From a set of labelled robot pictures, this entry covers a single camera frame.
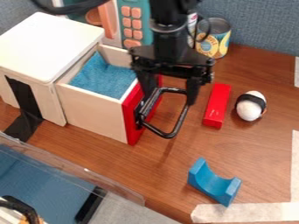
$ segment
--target food can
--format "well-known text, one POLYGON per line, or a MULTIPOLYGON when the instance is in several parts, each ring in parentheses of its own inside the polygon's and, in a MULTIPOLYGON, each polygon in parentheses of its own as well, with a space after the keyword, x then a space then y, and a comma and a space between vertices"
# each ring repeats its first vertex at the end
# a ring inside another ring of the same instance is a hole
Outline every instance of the food can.
POLYGON ((227 54, 232 28, 223 18, 211 17, 209 21, 211 24, 211 33, 203 42, 200 42, 200 40, 208 30, 208 23, 204 19, 198 23, 196 50, 208 57, 220 59, 227 54))

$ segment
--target blue wedge block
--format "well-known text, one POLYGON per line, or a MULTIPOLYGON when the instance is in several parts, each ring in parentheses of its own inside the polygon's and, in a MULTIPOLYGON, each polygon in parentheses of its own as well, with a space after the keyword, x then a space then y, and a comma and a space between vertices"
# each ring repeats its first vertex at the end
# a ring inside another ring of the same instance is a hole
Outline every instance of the blue wedge block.
POLYGON ((188 184, 217 200, 225 207, 233 202, 241 183, 239 178, 227 179, 217 176, 203 158, 199 158, 189 170, 188 184))

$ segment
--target red box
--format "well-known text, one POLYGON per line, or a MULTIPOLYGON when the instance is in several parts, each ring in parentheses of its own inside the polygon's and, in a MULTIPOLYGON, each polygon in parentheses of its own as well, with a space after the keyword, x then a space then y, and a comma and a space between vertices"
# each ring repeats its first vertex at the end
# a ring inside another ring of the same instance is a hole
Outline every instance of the red box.
POLYGON ((206 107, 203 124, 220 129, 226 116, 226 106, 232 87, 215 83, 206 107))

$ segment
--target open drawer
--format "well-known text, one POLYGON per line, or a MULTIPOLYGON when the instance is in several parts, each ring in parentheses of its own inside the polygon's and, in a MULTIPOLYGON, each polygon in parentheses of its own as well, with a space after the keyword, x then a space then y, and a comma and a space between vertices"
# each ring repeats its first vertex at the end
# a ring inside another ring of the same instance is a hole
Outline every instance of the open drawer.
POLYGON ((128 51, 108 45, 95 46, 82 57, 56 82, 66 120, 82 129, 134 145, 143 131, 136 128, 135 109, 143 98, 137 79, 132 81, 120 99, 69 84, 95 51, 110 65, 129 67, 131 62, 128 51))

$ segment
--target white and black ball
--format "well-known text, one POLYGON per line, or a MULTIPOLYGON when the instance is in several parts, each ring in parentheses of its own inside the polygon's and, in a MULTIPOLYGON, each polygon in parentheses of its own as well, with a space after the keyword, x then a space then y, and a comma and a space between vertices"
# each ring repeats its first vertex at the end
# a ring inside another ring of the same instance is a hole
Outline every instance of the white and black ball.
POLYGON ((240 118, 248 122, 260 118, 266 111, 266 107, 266 98, 258 91, 249 91, 241 95, 235 105, 240 118))

